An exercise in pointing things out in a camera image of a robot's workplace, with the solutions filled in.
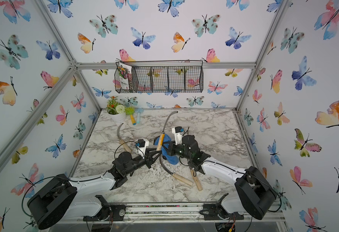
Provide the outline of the blue rag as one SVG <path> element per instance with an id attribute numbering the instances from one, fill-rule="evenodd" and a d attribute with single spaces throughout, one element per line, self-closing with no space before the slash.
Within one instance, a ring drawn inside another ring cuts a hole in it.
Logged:
<path id="1" fill-rule="evenodd" d="M 172 139 L 169 135 L 165 134 L 163 138 L 163 144 L 162 144 L 162 155 L 163 158 L 165 158 L 171 165 L 177 165 L 179 163 L 179 158 L 177 156 L 171 156 L 169 153 L 169 142 L 171 142 Z"/>

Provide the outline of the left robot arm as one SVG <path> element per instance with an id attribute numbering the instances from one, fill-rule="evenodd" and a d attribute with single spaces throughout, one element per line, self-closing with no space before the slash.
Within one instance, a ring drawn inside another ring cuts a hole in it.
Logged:
<path id="1" fill-rule="evenodd" d="M 141 167 L 151 168 L 161 154 L 154 148 L 141 151 L 136 157 L 125 151 L 103 174 L 85 178 L 67 178 L 64 174 L 52 177 L 27 203 L 35 224 L 39 230 L 45 230 L 67 218 L 112 221 L 113 207 L 102 192 L 121 187 Z"/>

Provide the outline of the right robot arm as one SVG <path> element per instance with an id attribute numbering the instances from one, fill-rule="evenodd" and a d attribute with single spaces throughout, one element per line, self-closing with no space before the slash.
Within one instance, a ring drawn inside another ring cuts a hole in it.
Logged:
<path id="1" fill-rule="evenodd" d="M 179 143 L 170 141 L 165 144 L 168 145 L 164 149 L 169 156 L 187 159 L 188 166 L 194 171 L 215 177 L 235 187 L 237 197 L 224 194 L 218 201 L 223 213 L 244 211 L 261 220 L 278 198 L 273 187 L 256 167 L 243 169 L 216 160 L 200 150 L 193 135 L 184 136 Z"/>

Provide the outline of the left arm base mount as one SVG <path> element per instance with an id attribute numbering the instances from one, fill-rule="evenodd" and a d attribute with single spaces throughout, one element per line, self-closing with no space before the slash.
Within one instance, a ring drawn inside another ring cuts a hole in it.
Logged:
<path id="1" fill-rule="evenodd" d="M 83 221 L 86 222 L 98 222 L 109 221 L 111 223 L 115 221 L 123 221 L 126 214 L 126 205 L 110 204 L 102 195 L 96 195 L 95 198 L 100 203 L 101 208 L 93 216 L 84 215 Z"/>

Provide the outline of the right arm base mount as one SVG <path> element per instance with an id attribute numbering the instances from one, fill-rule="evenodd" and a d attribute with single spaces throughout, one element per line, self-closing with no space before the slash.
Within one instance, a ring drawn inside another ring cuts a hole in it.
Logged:
<path id="1" fill-rule="evenodd" d="M 226 193 L 216 203 L 203 204 L 199 214 L 205 220 L 243 220 L 244 211 L 240 198 Z"/>

